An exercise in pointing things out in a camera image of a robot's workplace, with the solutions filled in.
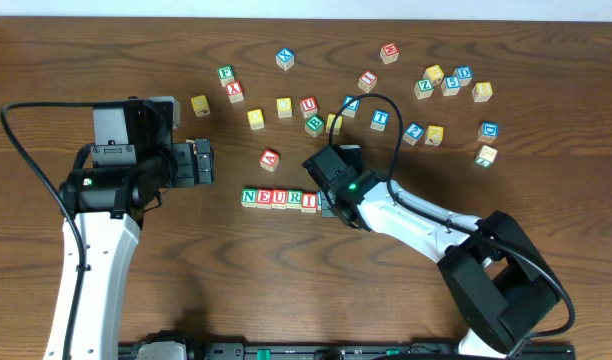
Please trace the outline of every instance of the toy block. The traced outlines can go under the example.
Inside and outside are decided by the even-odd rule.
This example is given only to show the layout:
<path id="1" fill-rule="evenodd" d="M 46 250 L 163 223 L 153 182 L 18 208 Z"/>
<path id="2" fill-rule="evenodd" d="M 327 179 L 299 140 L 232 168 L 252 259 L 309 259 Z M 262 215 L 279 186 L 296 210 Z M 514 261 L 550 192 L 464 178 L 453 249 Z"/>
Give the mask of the toy block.
<path id="1" fill-rule="evenodd" d="M 426 131 L 426 141 L 424 144 L 439 146 L 444 139 L 444 128 L 441 126 L 430 125 Z"/>
<path id="2" fill-rule="evenodd" d="M 412 123 L 410 124 L 408 129 L 406 129 L 403 139 L 407 143 L 415 145 L 415 143 L 417 143 L 417 141 L 421 139 L 422 134 L 424 134 L 424 128 L 415 123 Z"/>
<path id="3" fill-rule="evenodd" d="M 190 99 L 190 103 L 193 105 L 193 110 L 197 117 L 210 114 L 210 108 L 208 107 L 208 101 L 206 95 L 196 96 Z"/>
<path id="4" fill-rule="evenodd" d="M 433 86 L 439 85 L 444 79 L 444 72 L 439 65 L 433 65 L 424 72 L 424 79 L 430 80 Z"/>
<path id="5" fill-rule="evenodd" d="M 230 65 L 218 68 L 217 75 L 219 76 L 219 81 L 222 83 L 222 87 L 235 82 L 235 72 L 233 71 L 233 67 Z"/>
<path id="6" fill-rule="evenodd" d="M 477 83 L 473 87 L 473 100 L 475 102 L 488 101 L 493 96 L 493 87 L 489 82 Z"/>
<path id="7" fill-rule="evenodd" d="M 336 115 L 337 114 L 328 114 L 328 120 L 326 121 L 326 132 L 327 133 L 330 132 L 330 127 L 333 124 L 333 120 L 335 120 Z M 342 116 L 338 117 L 337 120 L 335 120 L 335 128 L 333 129 L 333 134 L 337 135 L 341 131 L 342 120 L 343 120 Z"/>
<path id="8" fill-rule="evenodd" d="M 251 110 L 247 113 L 248 123 L 252 130 L 264 128 L 264 115 L 262 115 L 262 109 Z"/>
<path id="9" fill-rule="evenodd" d="M 344 105 L 348 104 L 353 99 L 353 96 L 346 96 L 344 98 Z M 342 115 L 348 117 L 355 117 L 357 114 L 357 110 L 359 109 L 359 100 L 353 101 L 352 104 L 348 105 L 344 111 L 342 111 Z"/>
<path id="10" fill-rule="evenodd" d="M 495 141 L 495 139 L 497 139 L 498 131 L 499 129 L 497 127 L 497 124 L 484 121 L 484 123 L 482 123 L 482 126 L 479 127 L 479 134 L 477 135 L 477 140 L 491 144 L 493 141 Z"/>
<path id="11" fill-rule="evenodd" d="M 369 70 L 366 70 L 362 76 L 359 77 L 359 86 L 360 89 L 364 90 L 364 92 L 370 92 L 377 85 L 377 75 L 373 74 Z"/>
<path id="12" fill-rule="evenodd" d="M 289 209 L 302 208 L 302 192 L 299 190 L 288 190 L 288 201 L 286 207 Z"/>
<path id="13" fill-rule="evenodd" d="M 242 190 L 242 206 L 257 207 L 257 189 Z"/>
<path id="14" fill-rule="evenodd" d="M 481 165 L 483 167 L 489 167 L 493 161 L 495 161 L 495 156 L 497 156 L 497 150 L 493 149 L 488 145 L 482 146 L 477 153 L 477 157 L 475 158 L 475 164 Z"/>
<path id="15" fill-rule="evenodd" d="M 272 198 L 270 201 L 273 209 L 286 209 L 286 203 L 288 202 L 288 191 L 286 190 L 273 190 Z"/>
<path id="16" fill-rule="evenodd" d="M 388 125 L 389 114 L 386 111 L 375 110 L 373 113 L 373 121 L 370 122 L 370 128 L 377 131 L 384 131 Z"/>
<path id="17" fill-rule="evenodd" d="M 470 66 L 460 66 L 455 69 L 453 76 L 457 76 L 460 86 L 466 86 L 473 79 L 473 71 L 470 69 Z"/>
<path id="18" fill-rule="evenodd" d="M 442 94 L 444 96 L 457 95 L 461 85 L 459 85 L 459 79 L 456 76 L 446 76 L 442 81 Z"/>
<path id="19" fill-rule="evenodd" d="M 226 85 L 226 91 L 228 91 L 228 99 L 231 103 L 244 100 L 244 91 L 239 81 Z"/>
<path id="20" fill-rule="evenodd" d="M 415 96 L 418 100 L 430 97 L 433 94 L 433 83 L 428 79 L 419 80 L 415 83 Z"/>
<path id="21" fill-rule="evenodd" d="M 315 115 L 306 121 L 306 132 L 312 137 L 317 137 L 324 130 L 324 120 Z"/>
<path id="22" fill-rule="evenodd" d="M 302 212 L 317 212 L 317 194 L 304 193 L 302 195 Z"/>
<path id="23" fill-rule="evenodd" d="M 275 61 L 280 68 L 286 71 L 295 63 L 295 54 L 289 49 L 283 48 L 275 56 Z"/>
<path id="24" fill-rule="evenodd" d="M 277 99 L 277 115 L 280 118 L 293 116 L 293 105 L 290 98 Z"/>
<path id="25" fill-rule="evenodd" d="M 273 192 L 270 190 L 257 190 L 257 199 L 255 200 L 255 204 L 259 209 L 270 209 L 271 208 L 271 199 L 273 197 Z"/>
<path id="26" fill-rule="evenodd" d="M 382 46 L 382 50 L 379 52 L 379 56 L 382 58 L 384 64 L 390 64 L 397 61 L 399 56 L 399 49 L 395 46 L 395 43 L 390 43 Z"/>
<path id="27" fill-rule="evenodd" d="M 302 109 L 302 114 L 304 115 L 304 119 L 308 119 L 313 115 L 317 115 L 317 100 L 315 100 L 314 96 L 309 98 L 302 99 L 299 102 L 299 107 Z"/>
<path id="28" fill-rule="evenodd" d="M 259 165 L 261 165 L 264 169 L 273 172 L 277 165 L 279 165 L 279 155 L 270 151 L 264 151 L 262 157 L 259 159 Z"/>

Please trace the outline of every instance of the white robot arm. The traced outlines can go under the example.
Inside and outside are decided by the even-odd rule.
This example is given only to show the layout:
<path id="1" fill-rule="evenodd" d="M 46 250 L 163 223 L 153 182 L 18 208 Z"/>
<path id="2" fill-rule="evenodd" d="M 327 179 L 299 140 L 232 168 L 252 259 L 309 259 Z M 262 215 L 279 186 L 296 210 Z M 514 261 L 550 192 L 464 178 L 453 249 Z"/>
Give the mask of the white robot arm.
<path id="1" fill-rule="evenodd" d="M 78 214 L 75 223 L 86 244 L 89 265 L 72 333 L 73 359 L 116 359 L 128 267 L 139 243 L 140 228 L 129 216 L 109 212 Z M 53 327 L 44 360 L 61 359 L 79 263 L 73 232 L 64 223 L 64 269 Z"/>
<path id="2" fill-rule="evenodd" d="M 375 171 L 362 173 L 358 146 L 329 145 L 303 167 L 322 191 L 323 210 L 350 227 L 388 234 L 437 263 L 471 327 L 460 354 L 514 355 L 560 300 L 561 284 L 512 217 L 457 214 Z M 503 258 L 508 266 L 491 280 L 484 268 Z"/>

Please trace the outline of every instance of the wood grain surface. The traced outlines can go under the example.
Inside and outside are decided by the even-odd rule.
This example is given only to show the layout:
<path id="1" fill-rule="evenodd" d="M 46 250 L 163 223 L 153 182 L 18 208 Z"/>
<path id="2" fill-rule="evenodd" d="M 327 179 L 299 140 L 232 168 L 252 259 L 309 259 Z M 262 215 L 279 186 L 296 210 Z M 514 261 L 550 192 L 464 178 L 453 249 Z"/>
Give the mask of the wood grain surface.
<path id="1" fill-rule="evenodd" d="M 384 65 L 381 44 L 401 54 Z M 280 69 L 274 55 L 296 53 Z M 232 64 L 245 100 L 230 104 L 216 69 Z M 495 94 L 473 103 L 439 89 L 414 98 L 413 82 L 439 64 L 470 65 Z M 315 190 L 301 169 L 323 147 L 295 106 L 278 119 L 275 100 L 316 96 L 336 111 L 374 71 L 374 92 L 392 97 L 404 121 L 445 127 L 441 146 L 404 144 L 395 178 L 438 205 L 487 216 L 505 211 L 523 226 L 575 302 L 578 321 L 554 340 L 580 359 L 612 359 L 612 24 L 264 21 L 217 19 L 0 18 L 0 107 L 11 101 L 96 101 L 173 95 L 182 104 L 175 140 L 209 138 L 216 182 L 166 194 L 149 213 L 133 258 L 121 340 L 179 329 L 203 339 L 251 342 L 459 340 L 467 329 L 436 265 L 387 236 L 294 210 L 242 208 L 242 187 Z M 196 118 L 190 98 L 208 97 Z M 246 111 L 266 128 L 251 131 Z M 396 123 L 371 130 L 363 100 L 344 119 L 340 143 L 360 144 L 367 168 L 386 171 Z M 474 164 L 484 120 L 500 125 L 498 158 Z M 90 110 L 24 109 L 19 139 L 55 184 L 93 140 Z M 281 154 L 274 173 L 258 160 Z M 42 356 L 62 262 L 57 206 L 0 126 L 0 359 Z M 539 325 L 565 321 L 558 305 Z"/>

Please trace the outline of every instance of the row of blocks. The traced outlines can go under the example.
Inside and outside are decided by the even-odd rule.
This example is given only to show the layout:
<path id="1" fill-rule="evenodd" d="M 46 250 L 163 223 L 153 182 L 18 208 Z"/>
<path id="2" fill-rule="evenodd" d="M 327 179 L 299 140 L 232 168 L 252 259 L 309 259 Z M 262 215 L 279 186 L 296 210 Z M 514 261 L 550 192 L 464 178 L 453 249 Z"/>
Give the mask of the row of blocks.
<path id="1" fill-rule="evenodd" d="M 321 193 L 306 193 L 300 190 L 243 189 L 242 206 L 259 209 L 299 209 L 305 213 L 316 213 L 322 209 Z"/>
<path id="2" fill-rule="evenodd" d="M 452 76 L 444 77 L 439 65 L 433 65 L 426 69 L 423 79 L 415 83 L 415 96 L 420 100 L 430 97 L 433 94 L 433 87 L 439 84 L 444 96 L 454 96 L 462 87 L 470 84 L 472 79 L 473 71 L 470 66 L 459 66 Z M 489 82 L 480 82 L 475 84 L 472 94 L 475 102 L 488 101 L 493 96 L 493 87 Z"/>

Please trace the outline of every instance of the yellow block face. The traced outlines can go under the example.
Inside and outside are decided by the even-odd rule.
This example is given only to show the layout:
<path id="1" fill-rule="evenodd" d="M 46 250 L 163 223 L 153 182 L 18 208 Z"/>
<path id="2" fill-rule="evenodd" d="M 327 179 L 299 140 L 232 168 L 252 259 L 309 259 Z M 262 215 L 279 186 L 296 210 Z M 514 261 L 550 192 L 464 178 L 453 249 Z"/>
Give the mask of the yellow block face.
<path id="1" fill-rule="evenodd" d="M 195 111 L 195 115 L 202 116 L 208 115 L 210 113 L 210 109 L 208 108 L 208 101 L 206 101 L 205 95 L 196 96 L 190 99 L 190 102 L 193 105 L 193 111 Z"/>
<path id="2" fill-rule="evenodd" d="M 426 131 L 426 144 L 439 145 L 444 139 L 444 128 L 441 126 L 430 125 Z"/>
<path id="3" fill-rule="evenodd" d="M 328 120 L 326 120 L 326 132 L 330 132 L 330 126 L 333 124 L 333 120 L 335 119 L 335 114 L 328 114 Z M 333 129 L 333 134 L 339 134 L 339 131 L 342 128 L 342 117 L 340 116 L 335 121 L 335 129 Z"/>
<path id="4" fill-rule="evenodd" d="M 277 110 L 292 111 L 293 106 L 290 102 L 290 98 L 277 99 Z"/>
<path id="5" fill-rule="evenodd" d="M 262 109 L 249 111 L 248 122 L 253 130 L 264 127 L 264 116 L 262 115 Z"/>
<path id="6" fill-rule="evenodd" d="M 442 71 L 442 68 L 439 67 L 439 65 L 433 65 L 426 69 L 426 72 L 424 73 L 424 79 L 430 80 L 430 82 L 433 83 L 433 86 L 438 85 L 444 79 L 444 72 Z"/>
<path id="7" fill-rule="evenodd" d="M 477 83 L 475 87 L 478 95 L 493 95 L 493 87 L 489 82 Z"/>

